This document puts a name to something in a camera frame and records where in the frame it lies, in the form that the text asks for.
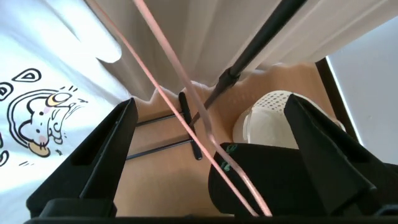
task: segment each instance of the pink cord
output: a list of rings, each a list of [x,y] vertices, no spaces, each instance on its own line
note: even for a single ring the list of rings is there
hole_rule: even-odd
[[[148,8],[146,7],[145,3],[143,1],[134,1],[137,5],[137,7],[139,8],[140,12],[142,13],[142,15],[144,16],[144,18],[146,19],[147,23],[150,25],[150,22],[155,22],[155,26],[151,26],[152,31],[154,32],[155,36],[157,37],[159,43],[161,44],[161,46],[163,47],[163,49],[165,50],[166,54],[168,53],[167,50],[171,49],[170,44],[167,42],[167,39],[164,37],[162,31],[160,30],[160,27],[156,24],[156,21],[154,20],[152,14],[149,12]],[[119,29],[116,27],[116,25],[112,22],[112,20],[108,17],[108,15],[102,10],[102,8],[95,2],[92,1],[92,3],[102,12],[102,14],[105,16],[106,20],[112,25],[113,29],[115,30],[116,34],[118,35],[118,37],[124,42],[124,44],[126,45],[126,47],[129,49],[129,51],[133,54],[134,58],[137,60],[138,64],[141,66],[141,68],[143,69],[143,71],[145,72],[145,74],[148,76],[149,80],[152,82],[152,84],[154,84],[154,86],[156,87],[156,89],[158,89],[160,95],[162,96],[162,98],[165,100],[165,102],[167,103],[167,105],[170,107],[170,109],[173,111],[173,113],[176,115],[176,117],[178,118],[178,120],[181,122],[181,124],[183,125],[183,127],[187,130],[188,134],[191,135],[192,139],[198,144],[198,147],[201,149],[201,151],[204,153],[204,155],[209,159],[209,161],[211,162],[211,164],[216,168],[216,170],[218,171],[218,173],[222,176],[222,178],[224,179],[224,181],[229,185],[229,187],[231,188],[231,190],[236,194],[236,196],[238,197],[238,199],[242,202],[242,204],[247,208],[247,210],[253,215],[253,216],[258,216],[258,214],[253,210],[253,208],[248,204],[248,202],[246,201],[246,199],[240,194],[240,192],[237,190],[237,188],[233,185],[233,183],[228,179],[228,177],[225,175],[225,173],[222,171],[221,167],[216,163],[216,161],[213,159],[213,157],[211,156],[211,154],[207,151],[207,149],[203,146],[203,144],[199,141],[199,139],[196,137],[196,135],[193,133],[193,131],[191,130],[191,128],[189,127],[189,125],[185,122],[185,120],[181,117],[180,113],[177,111],[177,109],[175,109],[175,107],[173,106],[173,104],[171,103],[171,101],[167,98],[166,94],[163,92],[163,90],[161,89],[160,85],[156,82],[155,78],[152,76],[151,72],[148,70],[148,68],[145,66],[145,64],[143,63],[143,61],[141,60],[141,58],[138,56],[138,54],[136,54],[135,50],[130,46],[129,42],[126,40],[126,38],[122,35],[122,33],[119,31]],[[177,58],[177,56],[172,57],[169,60],[173,63],[173,60],[175,62],[175,59]],[[183,81],[185,81],[184,83],[186,83],[186,79],[188,78],[185,74],[185,71],[183,70],[181,64],[179,63],[179,67],[176,68],[176,70],[179,70],[179,72],[182,71],[182,74],[185,75],[185,77],[180,77],[182,79],[185,79]],[[193,87],[192,86],[186,86],[187,91],[192,92]],[[196,100],[198,99],[197,93],[195,91],[193,91]],[[249,190],[252,192],[254,198],[256,199],[257,203],[259,204],[260,208],[262,209],[262,211],[264,212],[265,215],[267,216],[272,216],[271,211],[269,210],[268,206],[266,205],[264,199],[262,199],[261,195],[259,194],[259,192],[256,190],[255,186],[253,186],[253,184],[251,183],[251,181],[249,180],[248,176],[243,172],[242,168],[240,168],[240,166],[238,166],[238,164],[227,154],[225,153],[224,150],[222,150],[222,148],[220,147],[220,145],[216,142],[214,135],[211,134],[211,129],[210,129],[210,134],[209,134],[209,139],[210,141],[215,145],[216,150],[219,152],[221,150],[220,155],[231,165],[231,167],[234,168],[234,170],[239,174],[239,176],[241,176],[242,180],[244,181],[244,183],[247,185],[247,187],[249,188]]]

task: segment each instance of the wire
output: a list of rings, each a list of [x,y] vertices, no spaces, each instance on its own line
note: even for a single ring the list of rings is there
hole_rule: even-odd
[[[148,76],[149,80],[152,82],[152,84],[158,89],[159,94],[161,97],[165,100],[167,105],[170,107],[170,109],[173,111],[175,116],[178,118],[178,120],[181,122],[183,127],[187,130],[188,134],[191,135],[192,139],[198,144],[198,147],[201,149],[201,151],[204,153],[204,155],[209,159],[211,164],[215,167],[215,169],[218,171],[220,176],[224,179],[224,181],[229,185],[231,190],[235,193],[235,195],[238,197],[238,199],[242,202],[242,204],[246,207],[246,209],[250,212],[251,215],[253,216],[258,216],[258,214],[254,211],[254,209],[250,206],[250,204],[247,202],[247,200],[240,194],[239,190],[234,186],[234,184],[228,179],[226,174],[222,171],[221,167],[216,163],[216,161],[213,159],[211,154],[207,151],[207,149],[203,146],[203,144],[199,141],[199,139],[196,137],[195,133],[190,129],[189,125],[185,122],[185,120],[180,116],[180,113],[177,111],[177,109],[173,106],[171,101],[167,98],[166,94],[163,92],[162,88],[160,85],[156,82],[155,78],[152,76],[151,72],[148,70],[148,68],[145,66],[144,62],[141,60],[141,58],[138,56],[136,51],[131,47],[129,42],[126,40],[126,38],[122,35],[122,33],[119,31],[119,29],[116,27],[116,25],[112,22],[112,20],[109,18],[109,16],[102,10],[102,8],[95,2],[95,1],[90,1],[95,5],[95,7],[98,8],[98,10],[101,11],[101,13],[104,15],[106,20],[111,24],[113,27],[116,35],[123,41],[123,43],[126,45],[126,47],[129,49],[130,53],[133,54],[134,58],[137,60],[138,64],[141,66],[145,74]],[[262,212],[267,215],[267,216],[272,216],[271,211],[269,210],[267,204],[265,203],[264,199],[261,197],[260,193],[257,191],[255,186],[253,186],[252,182],[249,180],[249,177],[244,173],[242,168],[221,148],[221,146],[216,142],[216,139],[211,131],[211,121],[210,117],[202,105],[199,96],[197,95],[196,91],[194,90],[187,74],[185,73],[185,70],[183,69],[181,63],[179,62],[175,52],[172,50],[169,42],[165,38],[163,32],[161,31],[159,25],[156,23],[155,19],[153,18],[153,15],[150,13],[148,10],[147,6],[145,5],[144,1],[142,0],[135,0],[134,3],[138,7],[139,11],[141,12],[142,16],[148,23],[150,29],[153,31],[154,35],[156,36],[157,40],[159,41],[159,44],[162,46],[163,50],[165,51],[167,57],[169,58],[170,62],[172,63],[174,69],[177,72],[177,75],[179,75],[180,79],[183,81],[183,84],[187,88],[188,93],[191,95],[193,98],[194,103],[198,107],[199,113],[201,117],[203,118],[203,122],[205,125],[205,130],[208,136],[208,139],[210,142],[213,143],[213,145],[216,147],[216,151],[220,154],[220,156],[228,163],[231,165],[231,167],[238,173],[240,178],[242,178],[243,182],[246,184],[250,192],[253,194],[256,202],[259,204]]]

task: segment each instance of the dark baseboard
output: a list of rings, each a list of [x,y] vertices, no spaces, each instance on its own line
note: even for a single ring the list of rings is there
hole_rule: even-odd
[[[343,123],[347,134],[358,141],[358,137],[354,131],[353,124],[348,116],[343,99],[338,91],[337,84],[333,78],[328,62],[325,58],[323,58],[319,62],[316,62],[315,65],[317,66],[319,75],[321,76],[323,86],[325,86],[326,93],[328,94],[331,107],[335,112],[336,118]]]

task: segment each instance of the white t-shirt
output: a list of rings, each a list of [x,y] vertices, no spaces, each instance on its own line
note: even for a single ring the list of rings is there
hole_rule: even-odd
[[[98,59],[118,43],[82,0],[0,1],[0,222],[131,96]]]

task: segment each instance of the cartoon face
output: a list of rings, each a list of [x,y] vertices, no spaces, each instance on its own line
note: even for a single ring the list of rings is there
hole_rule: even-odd
[[[48,91],[50,90],[26,93],[23,95],[24,97],[20,96],[15,99],[8,109],[8,115],[12,116],[15,109],[22,108],[20,104],[25,104],[25,110],[29,113],[28,116],[12,118],[10,131],[12,137],[18,143],[29,148],[40,157],[50,155],[50,149],[47,147],[50,141],[62,144],[62,123],[64,119],[81,108],[81,103],[87,103],[87,101],[81,99],[74,99],[72,94],[68,92]]]

